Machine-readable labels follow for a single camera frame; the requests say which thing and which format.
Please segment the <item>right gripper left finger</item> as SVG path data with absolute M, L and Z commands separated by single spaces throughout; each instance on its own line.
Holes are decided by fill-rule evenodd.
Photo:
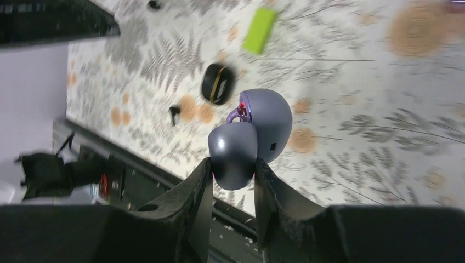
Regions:
M 137 211 L 110 205 L 1 207 L 1 262 L 206 262 L 211 160 Z

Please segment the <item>purple earbud charging case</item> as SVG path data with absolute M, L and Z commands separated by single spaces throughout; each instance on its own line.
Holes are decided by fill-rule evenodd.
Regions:
M 237 108 L 208 136 L 217 184 L 228 191 L 246 187 L 255 174 L 256 160 L 275 160 L 284 150 L 292 126 L 292 111 L 281 94 L 270 89 L 241 92 Z

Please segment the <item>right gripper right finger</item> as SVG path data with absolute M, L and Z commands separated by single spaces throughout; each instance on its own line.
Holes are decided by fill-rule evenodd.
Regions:
M 322 207 L 256 161 L 264 262 L 464 262 L 464 211 L 411 205 Z

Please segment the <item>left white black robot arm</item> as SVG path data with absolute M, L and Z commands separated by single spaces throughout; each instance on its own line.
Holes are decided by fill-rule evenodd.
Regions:
M 104 164 L 97 160 L 65 162 L 51 153 L 33 153 L 1 161 L 1 205 L 94 204 L 93 185 Z

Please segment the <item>black earbud charging case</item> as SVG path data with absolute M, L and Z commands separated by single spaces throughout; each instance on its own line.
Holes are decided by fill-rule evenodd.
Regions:
M 201 83 L 203 98 L 214 105 L 224 105 L 235 87 L 235 79 L 236 74 L 231 67 L 219 63 L 210 64 Z

